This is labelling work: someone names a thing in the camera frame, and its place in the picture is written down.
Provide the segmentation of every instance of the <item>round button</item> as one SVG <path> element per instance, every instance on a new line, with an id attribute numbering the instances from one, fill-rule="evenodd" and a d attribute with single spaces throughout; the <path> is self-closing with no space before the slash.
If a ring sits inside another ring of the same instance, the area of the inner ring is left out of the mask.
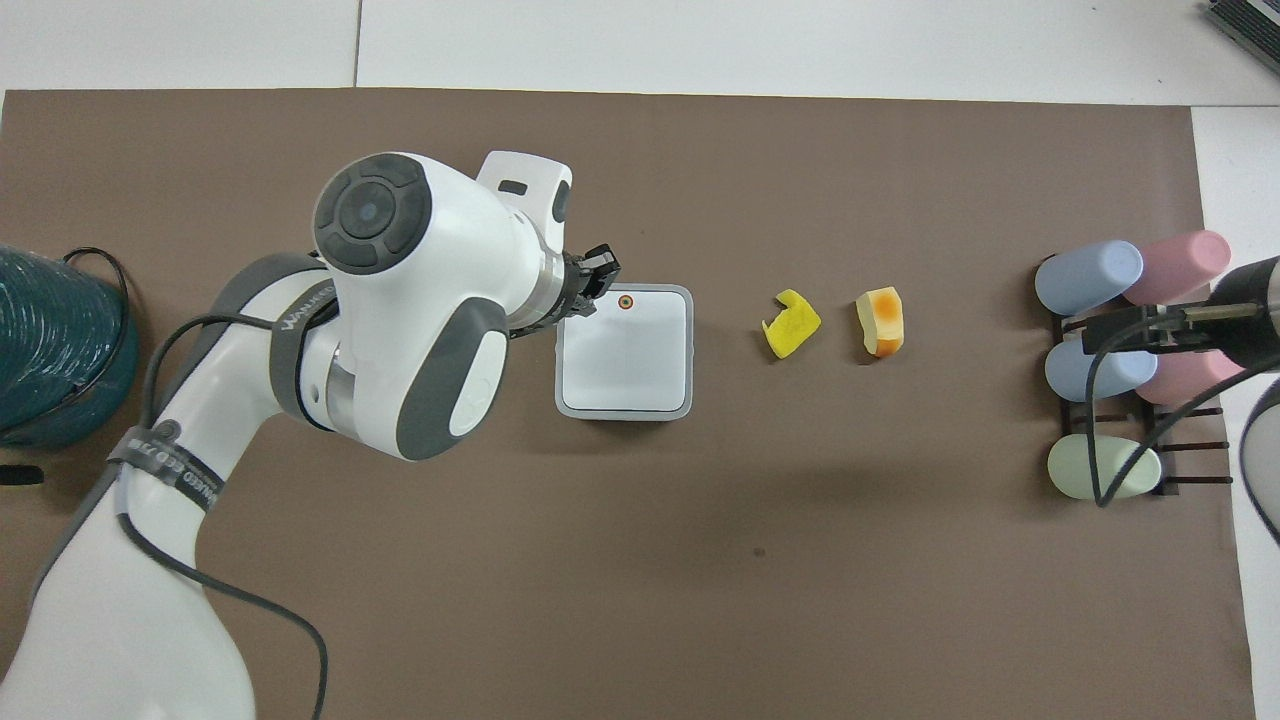
<path id="1" fill-rule="evenodd" d="M 338 222 L 347 234 L 369 240 L 387 229 L 396 218 L 396 196 L 376 182 L 362 182 L 351 188 L 338 206 Z"/>

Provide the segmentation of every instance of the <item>blue cup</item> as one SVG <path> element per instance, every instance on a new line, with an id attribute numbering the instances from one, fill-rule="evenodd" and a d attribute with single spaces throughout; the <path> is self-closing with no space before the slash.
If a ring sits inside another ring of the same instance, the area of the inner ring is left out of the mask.
<path id="1" fill-rule="evenodd" d="M 1076 315 L 1129 290 L 1142 277 L 1142 252 L 1123 240 L 1055 255 L 1036 270 L 1036 295 L 1059 315 Z"/>
<path id="2" fill-rule="evenodd" d="M 1066 338 L 1048 351 L 1044 359 L 1044 379 L 1062 400 L 1084 402 L 1084 383 L 1089 377 L 1092 355 L 1084 354 L 1084 342 L 1078 337 Z M 1156 375 L 1156 356 L 1138 350 L 1112 352 L 1098 365 L 1093 382 L 1093 397 L 1111 397 L 1129 392 Z"/>

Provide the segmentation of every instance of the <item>teal spool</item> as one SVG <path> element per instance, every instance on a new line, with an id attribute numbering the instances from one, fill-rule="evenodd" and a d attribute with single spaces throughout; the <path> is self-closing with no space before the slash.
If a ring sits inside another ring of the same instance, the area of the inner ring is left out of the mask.
<path id="1" fill-rule="evenodd" d="M 0 245 L 0 446 L 63 447 L 115 413 L 138 363 L 133 323 L 113 356 L 120 302 L 67 263 Z"/>

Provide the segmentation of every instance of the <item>white floor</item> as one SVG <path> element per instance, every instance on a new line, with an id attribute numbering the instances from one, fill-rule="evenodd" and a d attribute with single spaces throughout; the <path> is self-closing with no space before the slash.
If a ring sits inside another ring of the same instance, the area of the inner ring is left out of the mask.
<path id="1" fill-rule="evenodd" d="M 1280 254 L 1280 76 L 1199 6 L 0 0 L 0 90 L 358 83 L 1190 105 L 1204 223 L 1240 264 Z M 1235 432 L 1267 382 L 1224 398 Z M 1280 548 L 1235 489 L 1257 715 L 1280 720 Z"/>

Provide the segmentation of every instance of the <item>pink cup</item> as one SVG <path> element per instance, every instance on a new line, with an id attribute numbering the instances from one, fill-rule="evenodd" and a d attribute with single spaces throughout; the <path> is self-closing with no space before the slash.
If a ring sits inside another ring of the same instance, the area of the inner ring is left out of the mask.
<path id="1" fill-rule="evenodd" d="M 1142 277 L 1124 292 L 1134 305 L 1176 300 L 1216 278 L 1231 263 L 1231 246 L 1212 231 L 1196 231 L 1142 249 Z"/>
<path id="2" fill-rule="evenodd" d="M 1240 372 L 1221 350 L 1167 352 L 1158 357 L 1156 375 L 1138 386 L 1138 395 L 1152 405 L 1181 405 Z"/>

